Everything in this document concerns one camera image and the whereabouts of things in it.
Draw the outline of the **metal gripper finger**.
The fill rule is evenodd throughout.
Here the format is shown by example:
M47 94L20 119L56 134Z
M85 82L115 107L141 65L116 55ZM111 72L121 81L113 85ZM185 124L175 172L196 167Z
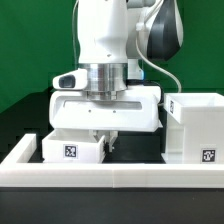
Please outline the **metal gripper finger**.
M104 135L103 131L99 131L99 130L90 130L89 131L89 136L90 136L91 140L95 143L99 142L103 135Z
M117 131L110 131L109 132L109 151L112 152L113 151L113 144L115 143L116 139L118 137L118 132Z

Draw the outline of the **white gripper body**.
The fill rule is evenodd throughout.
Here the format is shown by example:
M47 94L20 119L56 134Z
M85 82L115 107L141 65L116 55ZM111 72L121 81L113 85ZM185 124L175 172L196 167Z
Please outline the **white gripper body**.
M159 86L129 86L112 101L89 100L82 91L52 94L49 121L55 129L154 132L160 126Z

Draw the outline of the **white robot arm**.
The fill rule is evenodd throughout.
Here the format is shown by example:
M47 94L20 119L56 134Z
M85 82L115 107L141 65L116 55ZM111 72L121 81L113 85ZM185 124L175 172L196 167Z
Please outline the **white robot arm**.
M78 0L72 19L78 69L53 79L56 129L154 132L162 91L146 86L138 61L168 60L181 48L177 0Z

